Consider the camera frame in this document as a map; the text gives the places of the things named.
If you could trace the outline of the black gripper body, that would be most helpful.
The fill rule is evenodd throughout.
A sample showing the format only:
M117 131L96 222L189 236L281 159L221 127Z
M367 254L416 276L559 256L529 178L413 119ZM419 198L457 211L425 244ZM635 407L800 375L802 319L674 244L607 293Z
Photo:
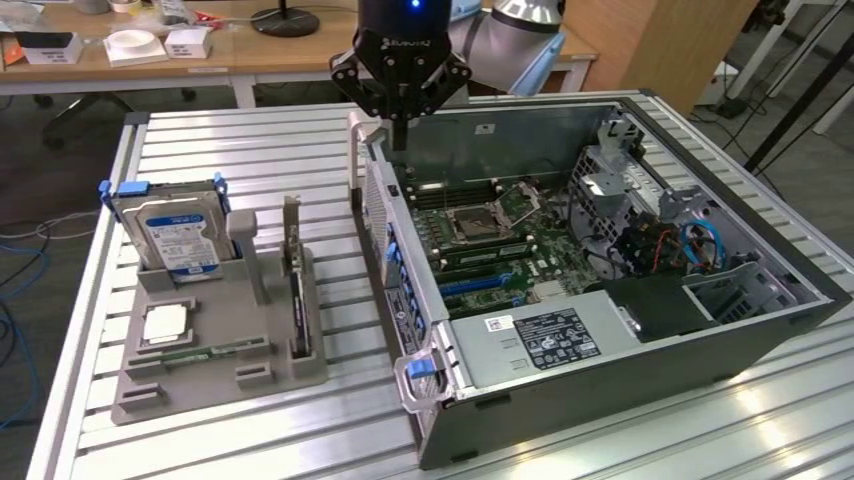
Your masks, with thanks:
M373 80L397 96L407 66L415 56L451 51L451 3L440 0L377 0L357 3L353 50Z

